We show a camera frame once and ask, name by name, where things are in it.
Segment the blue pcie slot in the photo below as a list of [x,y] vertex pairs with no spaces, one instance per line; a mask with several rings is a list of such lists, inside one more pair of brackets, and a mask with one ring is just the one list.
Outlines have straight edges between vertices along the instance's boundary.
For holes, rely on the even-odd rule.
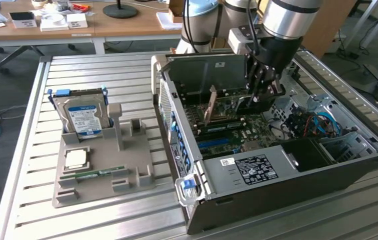
[[212,141],[205,141],[205,142],[200,142],[197,143],[197,147],[199,148],[208,148],[216,145],[221,145],[221,144],[227,144],[229,142],[229,140],[227,138],[220,138]]

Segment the slotted metal surface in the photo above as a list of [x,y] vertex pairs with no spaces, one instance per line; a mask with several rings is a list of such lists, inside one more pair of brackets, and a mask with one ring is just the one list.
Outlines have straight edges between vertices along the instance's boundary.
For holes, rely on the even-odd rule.
[[[164,52],[55,57],[39,65],[0,204],[0,239],[378,239],[378,170],[343,191],[197,235],[185,235],[151,103],[153,54]],[[374,107],[308,54],[300,56],[323,71],[332,86],[342,88],[352,104],[378,125]],[[308,75],[300,81],[312,92],[324,92]],[[147,125],[156,188],[53,208],[61,122],[45,93],[48,89],[88,89],[100,85],[108,87],[109,102],[121,103],[121,121],[143,118]]]

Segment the small white box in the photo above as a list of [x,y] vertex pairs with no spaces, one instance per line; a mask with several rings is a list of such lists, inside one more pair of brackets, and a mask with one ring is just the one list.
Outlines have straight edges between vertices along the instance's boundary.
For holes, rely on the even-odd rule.
[[36,21],[31,12],[9,12],[12,23],[16,29],[35,28]]
[[84,13],[68,14],[67,25],[69,29],[88,28],[85,14]]
[[64,22],[63,24],[53,24],[48,21],[41,21],[40,22],[40,31],[41,32],[48,32],[48,31],[59,31],[59,30],[68,30],[68,24]]

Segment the lamp base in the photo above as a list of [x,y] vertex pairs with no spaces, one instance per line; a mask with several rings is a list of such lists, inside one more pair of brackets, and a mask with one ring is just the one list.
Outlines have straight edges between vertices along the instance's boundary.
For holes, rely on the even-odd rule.
[[139,10],[128,5],[120,5],[120,9],[116,4],[107,5],[103,8],[103,13],[115,19],[127,19],[137,15]]

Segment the table leg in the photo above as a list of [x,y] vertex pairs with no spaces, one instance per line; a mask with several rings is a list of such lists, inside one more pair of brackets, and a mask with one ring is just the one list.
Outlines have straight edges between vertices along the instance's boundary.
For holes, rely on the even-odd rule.
[[378,23],[372,29],[372,31],[370,32],[370,34],[367,35],[366,39],[362,41],[360,46],[366,49],[368,44],[371,43],[371,41],[374,40],[375,36],[378,35]]
[[96,37],[92,39],[92,43],[93,43],[93,48],[95,48],[95,54],[105,54],[104,52],[104,44],[105,40],[103,37]]
[[348,46],[351,44],[351,41],[355,38],[358,32],[360,31],[360,29],[363,27],[363,24],[366,23],[367,18],[370,16],[372,10],[375,9],[376,5],[378,5],[378,0],[372,0],[372,2],[368,5],[367,10],[363,12],[362,17],[360,17],[360,19],[356,22],[356,25],[355,25],[354,29],[350,31],[350,35],[347,36],[347,38],[346,38],[346,40],[343,42],[344,49],[348,48]]

